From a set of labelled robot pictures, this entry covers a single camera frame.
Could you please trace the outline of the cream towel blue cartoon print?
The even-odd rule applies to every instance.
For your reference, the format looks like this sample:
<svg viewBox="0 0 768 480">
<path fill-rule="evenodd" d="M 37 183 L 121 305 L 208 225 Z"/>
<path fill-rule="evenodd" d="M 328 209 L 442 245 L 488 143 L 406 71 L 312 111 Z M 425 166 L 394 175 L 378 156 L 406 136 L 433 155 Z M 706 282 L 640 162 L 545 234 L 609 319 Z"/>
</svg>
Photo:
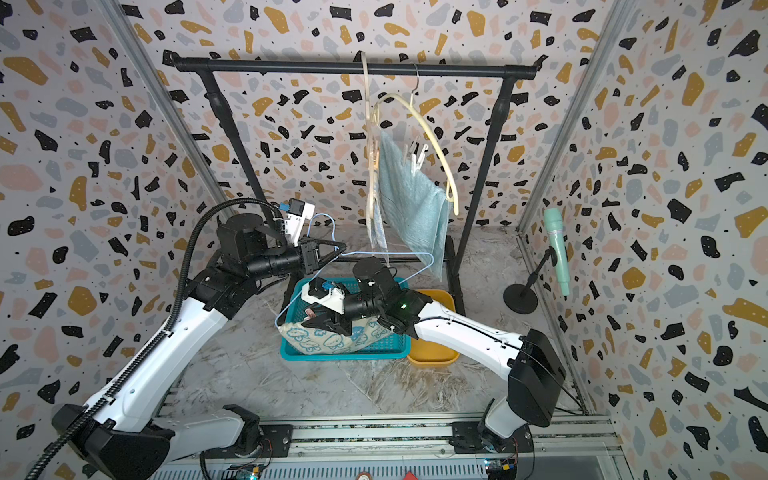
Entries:
<svg viewBox="0 0 768 480">
<path fill-rule="evenodd" d="M 353 321 L 350 336 L 304 327 L 298 322 L 285 323 L 278 330 L 293 349 L 308 356 L 357 352 L 392 334 L 373 317 Z"/>
</svg>

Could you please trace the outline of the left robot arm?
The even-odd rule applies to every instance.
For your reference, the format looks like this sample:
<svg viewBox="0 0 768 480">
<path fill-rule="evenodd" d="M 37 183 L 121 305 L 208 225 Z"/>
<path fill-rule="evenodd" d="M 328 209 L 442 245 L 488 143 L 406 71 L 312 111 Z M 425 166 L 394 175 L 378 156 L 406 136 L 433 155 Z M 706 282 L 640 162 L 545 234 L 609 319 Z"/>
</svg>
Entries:
<svg viewBox="0 0 768 480">
<path fill-rule="evenodd" d="M 235 404 L 178 423 L 157 419 L 167 391 L 193 357 L 252 297 L 265 280 L 304 277 L 320 272 L 346 249 L 342 242 L 304 234 L 313 206 L 296 199 L 276 206 L 251 202 L 277 217 L 271 228 L 254 213 L 217 224 L 219 247 L 195 277 L 189 275 L 197 240 L 221 211 L 247 204 L 239 198 L 203 214 L 184 250 L 177 295 L 170 314 L 139 352 L 84 405 L 65 404 L 52 419 L 58 438 L 27 474 L 41 477 L 56 454 L 70 446 L 78 456 L 111 479 L 149 479 L 168 462 L 226 448 L 249 457 L 263 447 L 257 414 Z"/>
</svg>

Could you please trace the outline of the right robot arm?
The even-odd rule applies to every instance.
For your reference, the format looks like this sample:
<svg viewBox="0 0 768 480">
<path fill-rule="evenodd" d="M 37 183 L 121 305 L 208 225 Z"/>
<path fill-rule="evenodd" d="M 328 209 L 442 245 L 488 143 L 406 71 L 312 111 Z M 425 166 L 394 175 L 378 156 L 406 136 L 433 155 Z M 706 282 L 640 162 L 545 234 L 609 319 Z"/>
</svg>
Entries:
<svg viewBox="0 0 768 480">
<path fill-rule="evenodd" d="M 372 319 L 385 330 L 450 348 L 507 381 L 507 394 L 491 403 L 480 430 L 506 440 L 524 425 L 547 427 L 566 374 L 549 338 L 531 329 L 505 332 L 453 312 L 395 279 L 382 260 L 370 257 L 353 267 L 357 289 L 312 279 L 301 289 L 310 312 L 303 324 L 345 337 L 353 322 Z"/>
</svg>

